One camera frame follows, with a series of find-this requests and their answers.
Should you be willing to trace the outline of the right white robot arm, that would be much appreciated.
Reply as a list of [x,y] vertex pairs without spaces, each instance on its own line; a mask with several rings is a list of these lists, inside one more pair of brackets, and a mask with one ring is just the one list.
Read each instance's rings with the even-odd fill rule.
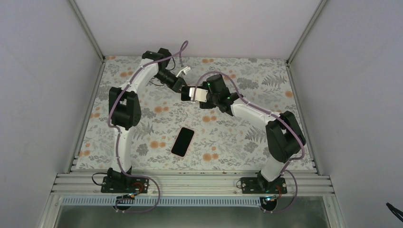
[[270,193],[291,161],[303,159],[306,139],[290,111],[283,113],[264,109],[243,96],[237,87],[230,92],[224,82],[225,75],[206,73],[206,81],[199,79],[189,91],[193,102],[201,108],[219,108],[222,113],[242,118],[266,133],[269,156],[257,174],[257,186],[262,193]]

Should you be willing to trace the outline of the black phone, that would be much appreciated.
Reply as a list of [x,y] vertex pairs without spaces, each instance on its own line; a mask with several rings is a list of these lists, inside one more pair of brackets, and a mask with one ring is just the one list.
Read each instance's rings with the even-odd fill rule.
[[191,97],[190,97],[190,90],[192,89],[192,87],[189,86],[183,86],[181,88],[181,101],[191,101]]

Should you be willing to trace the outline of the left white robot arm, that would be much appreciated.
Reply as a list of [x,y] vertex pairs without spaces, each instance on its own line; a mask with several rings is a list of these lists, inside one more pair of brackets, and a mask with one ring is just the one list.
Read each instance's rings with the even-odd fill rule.
[[136,179],[130,177],[131,148],[135,127],[142,117],[139,94],[147,83],[156,78],[185,100],[189,99],[189,87],[182,75],[175,75],[167,69],[172,57],[165,48],[158,52],[146,51],[131,78],[120,87],[110,88],[107,123],[114,130],[115,157],[101,184],[102,193],[125,193],[134,188]]

